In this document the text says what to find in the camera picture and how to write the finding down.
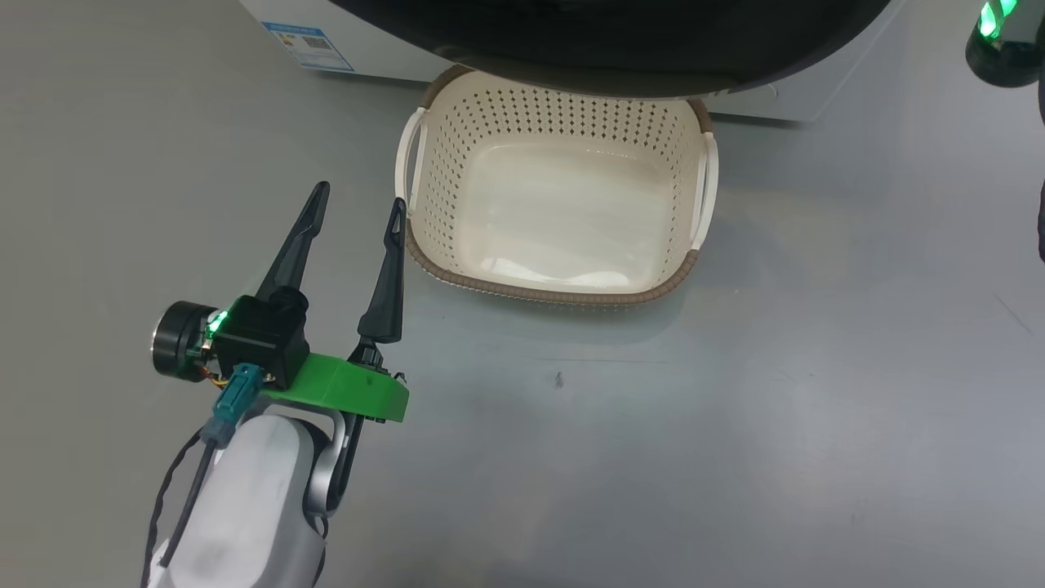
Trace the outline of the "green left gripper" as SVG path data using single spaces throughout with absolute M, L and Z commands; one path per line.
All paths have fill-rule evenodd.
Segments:
M 256 298 L 281 289 L 301 289 L 314 239 L 320 234 L 330 194 L 330 184 L 320 181 L 302 208 L 291 233 L 273 259 Z M 407 265 L 407 201 L 394 199 L 382 238 L 385 255 L 376 289 L 359 320 L 359 340 L 354 360 L 380 360 L 380 344 L 402 339 L 404 265 Z M 407 417 L 408 390 L 399 379 L 378 371 L 323 354 L 310 354 L 287 390 L 265 389 L 280 399 L 329 410 L 402 423 Z

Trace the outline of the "dark round washing machine door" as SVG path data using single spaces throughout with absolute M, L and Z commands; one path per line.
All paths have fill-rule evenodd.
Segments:
M 774 83 L 833 55 L 891 0 L 330 0 L 485 74 L 616 98 Z

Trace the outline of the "white washing machine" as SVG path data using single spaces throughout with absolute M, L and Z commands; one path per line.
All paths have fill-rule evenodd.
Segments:
M 361 77 L 432 83 L 451 67 L 448 60 L 421 50 L 342 11 L 329 0 L 239 0 L 259 23 L 262 21 L 321 29 Z M 891 0 L 862 33 L 820 63 L 787 78 L 741 92 L 703 97 L 717 114 L 758 117 L 781 122 L 810 123 L 846 85 L 852 72 L 892 22 L 906 0 Z

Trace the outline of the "cream perforated laundry basket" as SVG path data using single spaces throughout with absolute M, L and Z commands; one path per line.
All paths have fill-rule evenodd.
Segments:
M 701 100 L 612 100 L 456 65 L 397 149 L 404 246 L 441 282 L 542 304 L 646 304 L 709 238 L 719 149 Z

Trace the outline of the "black cylindrical left gripper motor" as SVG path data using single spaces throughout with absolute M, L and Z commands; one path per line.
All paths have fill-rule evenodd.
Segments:
M 154 371 L 185 382 L 208 379 L 209 351 L 204 342 L 212 338 L 211 325 L 220 316 L 215 306 L 177 301 L 169 305 L 154 328 L 150 354 Z

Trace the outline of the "blue energy label sticker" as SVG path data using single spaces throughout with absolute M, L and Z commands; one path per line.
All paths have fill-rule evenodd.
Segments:
M 301 67 L 329 72 L 354 72 L 354 67 L 342 56 L 321 29 L 264 21 L 261 25 Z

